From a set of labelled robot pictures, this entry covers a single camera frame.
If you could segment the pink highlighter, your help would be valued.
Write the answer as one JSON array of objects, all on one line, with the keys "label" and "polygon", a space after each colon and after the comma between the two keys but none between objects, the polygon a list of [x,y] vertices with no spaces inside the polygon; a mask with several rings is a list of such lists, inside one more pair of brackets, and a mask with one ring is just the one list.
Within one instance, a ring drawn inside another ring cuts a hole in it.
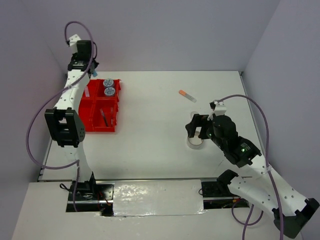
[{"label": "pink highlighter", "polygon": [[85,89],[84,89],[84,93],[85,93],[85,96],[86,96],[87,98],[90,97],[90,91],[89,91],[89,88],[88,88],[87,86],[86,86]]}]

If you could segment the small clear tape roll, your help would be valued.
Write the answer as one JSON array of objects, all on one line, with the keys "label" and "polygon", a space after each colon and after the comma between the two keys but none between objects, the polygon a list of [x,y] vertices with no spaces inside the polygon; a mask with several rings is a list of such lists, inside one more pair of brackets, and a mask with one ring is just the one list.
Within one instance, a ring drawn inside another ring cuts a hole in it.
[{"label": "small clear tape roll", "polygon": [[190,113],[190,118],[192,119],[194,115],[195,115],[195,112],[194,112],[194,111],[191,112],[191,113]]}]

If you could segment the blue gel pen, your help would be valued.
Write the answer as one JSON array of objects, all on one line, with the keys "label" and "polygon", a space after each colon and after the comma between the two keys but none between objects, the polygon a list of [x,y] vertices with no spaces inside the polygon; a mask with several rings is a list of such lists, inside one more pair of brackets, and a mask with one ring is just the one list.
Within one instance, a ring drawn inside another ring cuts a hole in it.
[{"label": "blue gel pen", "polygon": [[101,113],[101,116],[102,116],[102,118],[103,118],[103,121],[104,121],[105,126],[108,127],[108,126],[109,126],[109,125],[108,125],[108,121],[107,121],[107,118],[106,118],[105,113],[104,113],[104,111],[103,111],[102,108],[100,109],[100,113]]}]

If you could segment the orange capped highlighter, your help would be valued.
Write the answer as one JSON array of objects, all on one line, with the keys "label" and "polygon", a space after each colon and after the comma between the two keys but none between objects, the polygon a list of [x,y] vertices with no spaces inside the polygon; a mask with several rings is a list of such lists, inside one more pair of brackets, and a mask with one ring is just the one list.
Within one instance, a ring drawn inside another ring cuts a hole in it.
[{"label": "orange capped highlighter", "polygon": [[192,97],[191,95],[189,95],[188,93],[186,93],[186,92],[183,91],[183,90],[179,90],[178,93],[179,93],[180,95],[184,96],[185,98],[187,98],[188,100],[190,100],[190,101],[193,102],[193,103],[196,103],[196,102],[197,102],[197,100],[196,100],[194,97]]}]

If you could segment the red gel pen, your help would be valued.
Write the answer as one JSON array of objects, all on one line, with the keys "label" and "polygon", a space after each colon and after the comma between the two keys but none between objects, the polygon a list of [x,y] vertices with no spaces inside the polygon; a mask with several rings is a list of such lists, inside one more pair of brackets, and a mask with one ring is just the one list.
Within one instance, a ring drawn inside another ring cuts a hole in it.
[{"label": "red gel pen", "polygon": [[110,108],[110,126],[113,127],[113,113],[114,113],[114,108]]}]

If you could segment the large clear tape roll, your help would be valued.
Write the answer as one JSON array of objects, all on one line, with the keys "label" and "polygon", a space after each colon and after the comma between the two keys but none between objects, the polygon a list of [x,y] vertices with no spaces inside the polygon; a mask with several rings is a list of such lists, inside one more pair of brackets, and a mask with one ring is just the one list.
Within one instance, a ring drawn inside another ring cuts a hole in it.
[{"label": "large clear tape roll", "polygon": [[194,137],[187,137],[186,144],[190,149],[200,150],[204,146],[204,140],[199,138],[200,132],[196,131]]}]

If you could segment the blue lidded jar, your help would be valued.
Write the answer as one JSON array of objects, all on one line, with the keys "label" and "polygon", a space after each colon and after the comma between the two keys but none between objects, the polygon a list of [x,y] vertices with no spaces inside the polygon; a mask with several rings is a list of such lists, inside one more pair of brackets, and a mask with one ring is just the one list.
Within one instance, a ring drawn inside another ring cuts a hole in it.
[{"label": "blue lidded jar", "polygon": [[102,82],[104,88],[113,88],[115,86],[115,81],[112,78],[104,79]]},{"label": "blue lidded jar", "polygon": [[116,89],[114,87],[106,87],[104,89],[104,95],[106,97],[114,97],[116,94]]}]

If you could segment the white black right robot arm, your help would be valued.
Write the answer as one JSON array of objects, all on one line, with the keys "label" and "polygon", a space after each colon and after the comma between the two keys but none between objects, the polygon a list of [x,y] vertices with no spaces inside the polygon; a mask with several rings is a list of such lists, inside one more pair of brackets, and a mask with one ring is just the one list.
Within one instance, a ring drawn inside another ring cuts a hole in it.
[{"label": "white black right robot arm", "polygon": [[200,128],[199,139],[210,139],[237,168],[218,177],[217,190],[223,196],[240,196],[273,219],[274,225],[291,239],[297,237],[320,204],[297,192],[274,169],[248,139],[239,136],[236,124],[226,115],[194,114],[185,126],[189,138]]}]

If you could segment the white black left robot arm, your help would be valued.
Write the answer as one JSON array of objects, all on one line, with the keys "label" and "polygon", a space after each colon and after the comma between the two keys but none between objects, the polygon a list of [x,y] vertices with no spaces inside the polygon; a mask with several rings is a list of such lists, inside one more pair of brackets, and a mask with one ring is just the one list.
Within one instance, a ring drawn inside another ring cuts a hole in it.
[{"label": "white black left robot arm", "polygon": [[71,178],[70,191],[76,189],[77,197],[91,200],[97,196],[98,187],[86,160],[83,147],[86,130],[78,110],[84,90],[97,66],[95,61],[89,63],[95,47],[90,40],[76,40],[74,36],[69,46],[73,53],[67,66],[66,90],[55,106],[45,111],[44,117],[52,140],[63,150],[62,164],[78,161],[72,166],[76,173]]}]

